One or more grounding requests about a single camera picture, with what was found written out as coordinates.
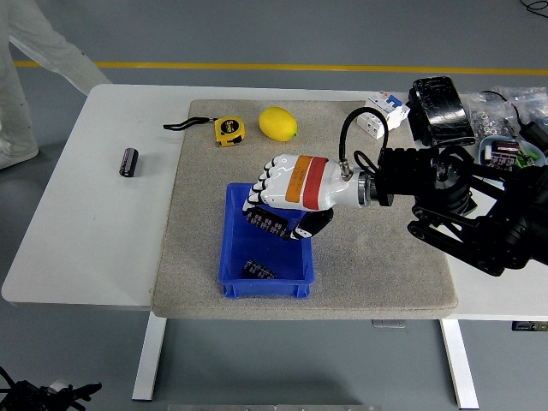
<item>red band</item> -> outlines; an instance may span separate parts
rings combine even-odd
[[[309,210],[319,210],[319,186],[324,176],[327,158],[314,157],[308,169],[307,182],[302,193],[302,204]]]

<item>white electrical box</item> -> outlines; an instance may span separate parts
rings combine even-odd
[[[409,108],[398,98],[387,92],[375,92],[367,99],[365,107],[380,111],[388,123],[389,130],[398,128],[409,114]],[[384,136],[383,124],[373,114],[364,113],[358,116],[358,125],[374,139],[380,139]]]

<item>yellow lemon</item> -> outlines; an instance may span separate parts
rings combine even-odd
[[[297,135],[297,121],[281,107],[269,107],[259,116],[259,128],[276,141],[289,141]]]

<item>gray floor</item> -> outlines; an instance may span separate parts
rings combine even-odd
[[[545,69],[548,21],[517,0],[38,1],[94,61],[309,63]],[[15,59],[23,59],[14,51]],[[0,279],[25,234],[85,97],[21,68],[41,153],[0,171]],[[116,83],[407,91],[432,73],[106,69]],[[450,74],[460,92],[546,86],[546,77]],[[409,321],[171,320],[153,402],[132,402],[147,313],[12,307],[0,301],[0,365],[15,380],[101,381],[90,410],[171,403],[363,403],[456,409],[439,325]],[[483,410],[544,409],[545,333],[462,322]]]

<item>person's leg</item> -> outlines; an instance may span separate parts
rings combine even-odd
[[[9,40],[42,67],[59,73],[88,95],[109,79],[76,46],[56,32],[33,0],[6,0]]]
[[[27,99],[9,53],[5,7],[0,0],[0,169],[38,154]]]

